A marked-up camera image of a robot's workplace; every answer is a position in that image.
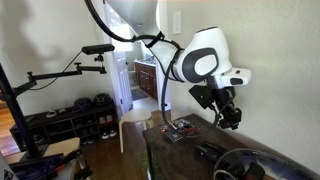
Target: wooden cabinet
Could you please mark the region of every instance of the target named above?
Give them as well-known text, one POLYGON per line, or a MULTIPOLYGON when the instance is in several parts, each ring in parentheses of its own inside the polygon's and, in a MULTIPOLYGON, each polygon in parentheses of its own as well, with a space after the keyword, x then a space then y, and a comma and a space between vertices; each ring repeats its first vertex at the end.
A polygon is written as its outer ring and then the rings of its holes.
MULTIPOLYGON (((90 144, 100 139, 103 132, 110 129, 118 130, 116 111, 114 104, 93 107, 84 112, 72 112, 72 107, 66 108, 66 112, 58 114, 52 118, 47 118, 46 113, 38 113, 33 116, 33 120, 27 123, 30 132, 37 145, 52 144, 59 141, 79 137, 81 144, 90 144), (113 121, 99 121, 100 118, 106 118, 113 121)), ((19 129, 14 125, 10 132, 16 141, 20 151, 25 151, 26 145, 22 139, 19 129)))
POLYGON ((139 87, 153 98, 158 99, 155 67, 141 63, 135 63, 135 68, 139 87))

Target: dark desk surface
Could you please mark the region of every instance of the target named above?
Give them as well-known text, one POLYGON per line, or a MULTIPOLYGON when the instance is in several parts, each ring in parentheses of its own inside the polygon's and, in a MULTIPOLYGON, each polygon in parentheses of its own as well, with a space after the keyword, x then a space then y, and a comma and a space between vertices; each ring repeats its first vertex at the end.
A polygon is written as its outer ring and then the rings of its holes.
MULTIPOLYGON (((197 115, 193 114, 183 118, 200 127, 200 133, 205 132, 210 127, 210 123, 197 115)), ((175 143, 161 133, 159 127, 143 131, 143 136, 157 159, 165 178, 173 180, 211 180, 213 178, 213 164, 196 153, 195 145, 209 141, 228 150, 246 147, 218 128, 212 129, 204 137, 184 138, 175 143)))

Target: white wall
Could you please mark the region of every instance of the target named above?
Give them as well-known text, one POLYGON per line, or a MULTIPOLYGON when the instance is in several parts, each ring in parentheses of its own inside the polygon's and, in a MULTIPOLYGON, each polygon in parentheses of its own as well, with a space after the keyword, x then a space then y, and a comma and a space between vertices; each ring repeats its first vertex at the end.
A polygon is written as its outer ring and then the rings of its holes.
MULTIPOLYGON (((13 87, 28 81, 28 71, 60 72, 82 46, 103 43, 101 30, 80 0, 0 0, 0 29, 0 62, 13 87)), ((99 66, 93 58, 82 54, 77 61, 99 66)), ((47 82, 39 82, 38 87, 47 82)), ((113 96, 110 75, 85 72, 58 79, 41 91, 28 91, 18 100, 27 115, 72 106, 77 98, 93 98, 101 92, 113 96)))
MULTIPOLYGON (((320 1, 168 1, 169 37, 186 47, 211 26, 226 36, 230 61, 252 70, 237 87, 242 122, 228 131, 258 141, 320 172, 320 1), (182 34, 172 34, 172 14, 182 11, 182 34)), ((171 82, 173 118, 196 113, 212 121, 189 95, 190 84, 171 82)))

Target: black round object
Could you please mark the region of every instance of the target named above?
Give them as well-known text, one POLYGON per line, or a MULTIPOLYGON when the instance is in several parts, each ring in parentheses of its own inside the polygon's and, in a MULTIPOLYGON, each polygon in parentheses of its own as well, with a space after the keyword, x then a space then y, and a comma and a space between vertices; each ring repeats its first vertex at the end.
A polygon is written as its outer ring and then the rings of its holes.
POLYGON ((106 106, 106 105, 112 104, 113 100, 109 96, 109 94, 101 93, 96 95, 93 102, 96 106, 106 106))
POLYGON ((92 108, 92 101, 89 98, 79 98, 74 102, 74 112, 83 112, 92 108))

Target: chair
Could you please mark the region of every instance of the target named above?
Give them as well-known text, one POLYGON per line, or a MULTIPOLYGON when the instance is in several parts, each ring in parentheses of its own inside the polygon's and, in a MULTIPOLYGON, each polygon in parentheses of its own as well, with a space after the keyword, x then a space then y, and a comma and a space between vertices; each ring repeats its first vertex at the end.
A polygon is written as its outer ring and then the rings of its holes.
POLYGON ((125 122, 143 122, 143 128, 144 130, 146 130, 146 122, 148 122, 150 127, 153 126, 152 121, 150 121, 151 119, 151 112, 147 109, 142 108, 132 109, 129 112, 122 115, 121 120, 119 122, 121 153, 123 153, 122 124, 125 122))

